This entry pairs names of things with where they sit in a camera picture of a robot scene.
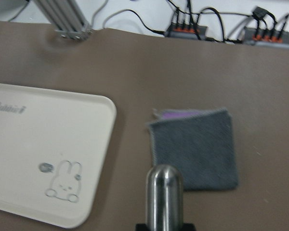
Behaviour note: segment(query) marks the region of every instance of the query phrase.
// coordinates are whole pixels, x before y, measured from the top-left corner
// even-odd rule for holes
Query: bunny ear
[[[81,175],[81,171],[82,171],[82,166],[80,163],[78,162],[73,162],[72,164],[72,168],[71,168],[71,171],[70,171],[70,174],[72,176],[74,175]]]
[[[68,173],[71,169],[71,166],[72,166],[71,162],[67,160],[61,161],[60,164],[58,165],[57,174],[62,175]]]

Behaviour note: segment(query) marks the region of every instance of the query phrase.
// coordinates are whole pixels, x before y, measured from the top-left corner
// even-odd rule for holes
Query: bunny face
[[[81,189],[81,170],[81,164],[78,162],[62,161],[45,194],[49,197],[78,202]]]

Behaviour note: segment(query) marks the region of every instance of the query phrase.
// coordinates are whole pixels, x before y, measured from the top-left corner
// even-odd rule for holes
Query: speech bubble
[[[51,164],[48,164],[48,163],[41,163],[39,165],[39,170],[41,172],[53,172],[53,166]]]

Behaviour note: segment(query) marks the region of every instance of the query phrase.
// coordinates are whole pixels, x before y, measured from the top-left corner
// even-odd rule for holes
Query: white tray
[[[0,209],[83,223],[115,117],[104,96],[0,84]]]

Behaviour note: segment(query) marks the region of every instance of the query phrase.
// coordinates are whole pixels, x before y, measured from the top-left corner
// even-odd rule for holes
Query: metal cylinder
[[[170,165],[158,165],[147,175],[146,225],[150,231],[179,231],[183,226],[183,179]]]

